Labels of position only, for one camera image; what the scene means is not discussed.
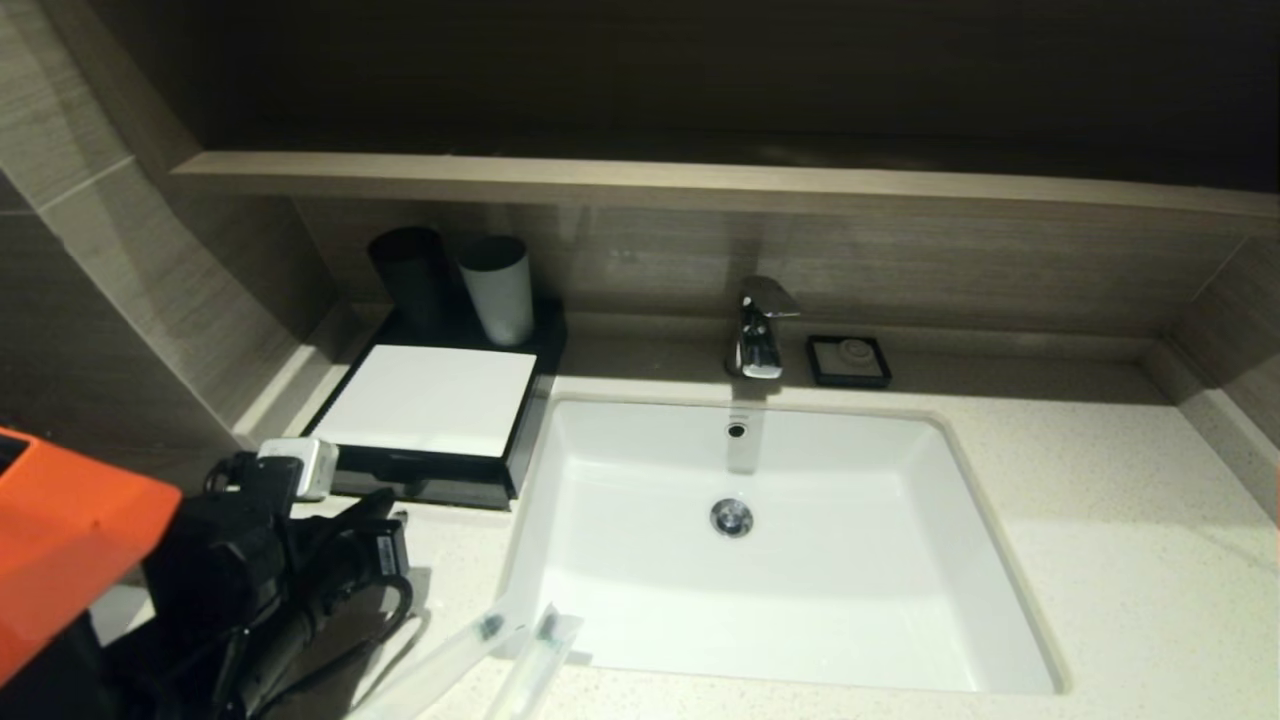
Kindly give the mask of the black compartment tray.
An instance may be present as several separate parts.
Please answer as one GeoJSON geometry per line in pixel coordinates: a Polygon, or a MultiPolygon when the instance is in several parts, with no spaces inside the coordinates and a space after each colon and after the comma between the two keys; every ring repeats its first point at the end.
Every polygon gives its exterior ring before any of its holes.
{"type": "Polygon", "coordinates": [[[358,452],[339,459],[333,495],[390,491],[397,500],[463,509],[508,511],[517,491],[498,459],[439,454],[358,452]]]}

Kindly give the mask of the long clear toothbrush packet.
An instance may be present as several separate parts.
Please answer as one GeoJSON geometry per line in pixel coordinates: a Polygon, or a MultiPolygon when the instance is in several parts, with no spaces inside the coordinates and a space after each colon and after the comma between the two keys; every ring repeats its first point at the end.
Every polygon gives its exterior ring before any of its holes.
{"type": "Polygon", "coordinates": [[[480,660],[521,628],[524,621],[515,611],[515,601],[503,594],[434,650],[417,650],[417,637],[412,635],[346,720],[419,720],[480,660]]]}
{"type": "Polygon", "coordinates": [[[484,720],[538,720],[557,674],[585,620],[547,605],[515,660],[484,720]]]}

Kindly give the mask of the white plate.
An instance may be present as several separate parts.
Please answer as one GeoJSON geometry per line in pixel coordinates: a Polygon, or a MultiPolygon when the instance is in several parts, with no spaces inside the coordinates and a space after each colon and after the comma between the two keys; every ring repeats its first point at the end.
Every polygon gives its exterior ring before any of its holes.
{"type": "Polygon", "coordinates": [[[307,434],[346,447],[499,457],[535,363],[531,354],[376,345],[307,434]]]}

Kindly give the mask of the black amenity drawer box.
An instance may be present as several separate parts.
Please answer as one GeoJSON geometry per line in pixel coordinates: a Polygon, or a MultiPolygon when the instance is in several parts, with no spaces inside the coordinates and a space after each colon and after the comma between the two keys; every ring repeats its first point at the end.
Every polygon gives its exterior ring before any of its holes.
{"type": "MultiPolygon", "coordinates": [[[[515,483],[517,497],[520,497],[524,479],[527,474],[532,457],[534,446],[538,441],[541,419],[549,402],[550,389],[554,384],[561,357],[568,338],[564,311],[561,302],[556,300],[538,300],[534,304],[534,311],[535,329],[532,336],[530,340],[515,347],[499,347],[493,345],[480,327],[474,310],[470,307],[466,307],[460,315],[451,318],[443,332],[431,336],[419,333],[403,319],[399,313],[390,313],[372,333],[371,340],[355,355],[353,361],[347,366],[343,377],[325,397],[317,411],[307,420],[302,430],[303,436],[310,437],[307,434],[308,430],[316,425],[323,411],[328,409],[332,401],[337,397],[338,391],[355,374],[355,369],[364,360],[365,355],[376,345],[471,348],[512,354],[531,354],[536,359],[535,370],[524,396],[515,428],[509,434],[503,455],[493,457],[506,464],[515,483]]],[[[387,454],[390,451],[399,451],[410,454],[428,454],[406,450],[338,446],[340,450],[339,459],[343,455],[351,456],[358,452],[387,454]]]]}

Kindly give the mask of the black cup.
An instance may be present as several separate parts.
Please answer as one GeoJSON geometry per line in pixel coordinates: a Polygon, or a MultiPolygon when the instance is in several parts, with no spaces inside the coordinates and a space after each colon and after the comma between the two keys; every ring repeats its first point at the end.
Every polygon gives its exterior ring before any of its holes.
{"type": "Polygon", "coordinates": [[[443,238],[426,227],[401,227],[367,245],[367,255],[396,309],[421,334],[447,328],[452,279],[443,238]]]}

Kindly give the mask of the white cup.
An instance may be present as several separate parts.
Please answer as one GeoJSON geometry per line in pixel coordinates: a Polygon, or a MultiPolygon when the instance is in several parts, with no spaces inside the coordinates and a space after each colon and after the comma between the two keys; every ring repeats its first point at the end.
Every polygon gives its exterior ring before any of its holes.
{"type": "Polygon", "coordinates": [[[513,347],[535,329],[529,251],[511,236],[470,240],[457,252],[463,283],[488,340],[513,347]]]}

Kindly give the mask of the chrome faucet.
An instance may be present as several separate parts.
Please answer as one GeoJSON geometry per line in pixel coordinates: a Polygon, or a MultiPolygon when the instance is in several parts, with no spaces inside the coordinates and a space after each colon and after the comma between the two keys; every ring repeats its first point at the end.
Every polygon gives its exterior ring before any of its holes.
{"type": "Polygon", "coordinates": [[[737,322],[724,369],[731,377],[777,380],[783,375],[782,354],[773,320],[799,316],[797,301],[767,275],[749,275],[739,287],[737,322]]]}

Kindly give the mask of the white ceramic sink basin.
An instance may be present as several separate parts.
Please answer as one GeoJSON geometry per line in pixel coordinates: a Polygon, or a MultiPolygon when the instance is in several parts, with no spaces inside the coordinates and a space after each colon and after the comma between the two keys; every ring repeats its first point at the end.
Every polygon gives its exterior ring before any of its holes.
{"type": "Polygon", "coordinates": [[[945,429],[922,416],[562,400],[502,582],[576,664],[984,694],[1062,679],[945,429]],[[721,536],[739,498],[754,527],[721,536]]]}

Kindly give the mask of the black square soap dish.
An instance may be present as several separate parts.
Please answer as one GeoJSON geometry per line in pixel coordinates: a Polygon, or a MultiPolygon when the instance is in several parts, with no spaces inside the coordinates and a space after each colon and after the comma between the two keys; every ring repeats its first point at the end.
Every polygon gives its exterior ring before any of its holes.
{"type": "Polygon", "coordinates": [[[806,356],[813,380],[820,387],[884,389],[888,388],[893,373],[884,357],[878,341],[872,337],[846,337],[810,334],[805,343],[806,356]],[[846,338],[868,342],[876,351],[874,366],[849,366],[838,355],[838,343],[846,338]]]}

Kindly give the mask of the long wooden wall shelf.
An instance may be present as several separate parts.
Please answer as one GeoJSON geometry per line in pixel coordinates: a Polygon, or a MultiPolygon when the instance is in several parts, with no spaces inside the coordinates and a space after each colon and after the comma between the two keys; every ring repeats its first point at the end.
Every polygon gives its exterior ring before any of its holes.
{"type": "Polygon", "coordinates": [[[594,204],[836,214],[867,200],[942,200],[1190,211],[1280,220],[1280,195],[1105,179],[922,170],[205,151],[172,169],[189,190],[449,202],[594,204]]]}

